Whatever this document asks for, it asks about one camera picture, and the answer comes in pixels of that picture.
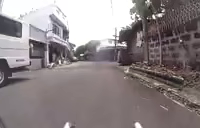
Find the street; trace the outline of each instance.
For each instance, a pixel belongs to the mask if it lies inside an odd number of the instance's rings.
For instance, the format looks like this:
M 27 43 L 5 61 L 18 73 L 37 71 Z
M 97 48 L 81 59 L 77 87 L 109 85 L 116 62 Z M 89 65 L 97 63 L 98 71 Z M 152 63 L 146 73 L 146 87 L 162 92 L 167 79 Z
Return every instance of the street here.
M 7 128 L 200 128 L 200 117 L 127 79 L 116 63 L 77 62 L 19 73 L 0 89 Z

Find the stone wall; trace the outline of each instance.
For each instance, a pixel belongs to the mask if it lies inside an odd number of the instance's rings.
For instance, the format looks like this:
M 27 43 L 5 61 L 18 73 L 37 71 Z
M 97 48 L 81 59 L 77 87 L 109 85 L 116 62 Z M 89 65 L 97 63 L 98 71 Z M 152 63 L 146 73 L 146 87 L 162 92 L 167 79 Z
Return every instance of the stone wall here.
M 165 65 L 185 67 L 197 62 L 200 65 L 200 19 L 162 33 L 162 60 Z M 157 38 L 149 39 L 149 57 L 159 63 L 160 43 Z

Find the road marking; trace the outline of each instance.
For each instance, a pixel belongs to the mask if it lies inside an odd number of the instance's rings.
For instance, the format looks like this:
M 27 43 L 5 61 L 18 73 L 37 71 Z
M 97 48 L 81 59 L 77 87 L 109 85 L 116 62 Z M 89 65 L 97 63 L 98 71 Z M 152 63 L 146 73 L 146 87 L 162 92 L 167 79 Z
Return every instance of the road marking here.
M 135 128 L 143 128 L 139 122 L 134 123 Z
M 162 105 L 160 105 L 160 107 L 163 108 L 164 110 L 168 111 L 168 108 L 166 108 L 166 107 L 164 107 Z

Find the building window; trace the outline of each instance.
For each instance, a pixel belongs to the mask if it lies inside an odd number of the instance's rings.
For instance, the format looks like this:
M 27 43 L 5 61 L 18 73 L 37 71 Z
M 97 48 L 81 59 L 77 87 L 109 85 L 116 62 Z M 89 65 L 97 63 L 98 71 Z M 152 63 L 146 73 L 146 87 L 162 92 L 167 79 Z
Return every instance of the building window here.
M 0 15 L 0 34 L 21 38 L 22 24 Z
M 53 33 L 60 36 L 60 28 L 55 24 L 53 24 Z

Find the sidewalk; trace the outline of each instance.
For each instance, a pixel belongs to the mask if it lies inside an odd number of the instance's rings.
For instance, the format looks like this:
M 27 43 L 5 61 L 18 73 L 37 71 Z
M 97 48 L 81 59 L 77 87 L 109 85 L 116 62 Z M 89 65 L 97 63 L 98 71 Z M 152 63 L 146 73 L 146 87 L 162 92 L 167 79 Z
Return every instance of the sidewalk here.
M 182 77 L 174 75 L 174 73 L 171 75 L 137 66 L 118 66 L 118 68 L 126 75 L 136 78 L 143 85 L 155 88 L 177 104 L 200 115 L 200 91 L 190 85 L 183 86 L 186 82 Z

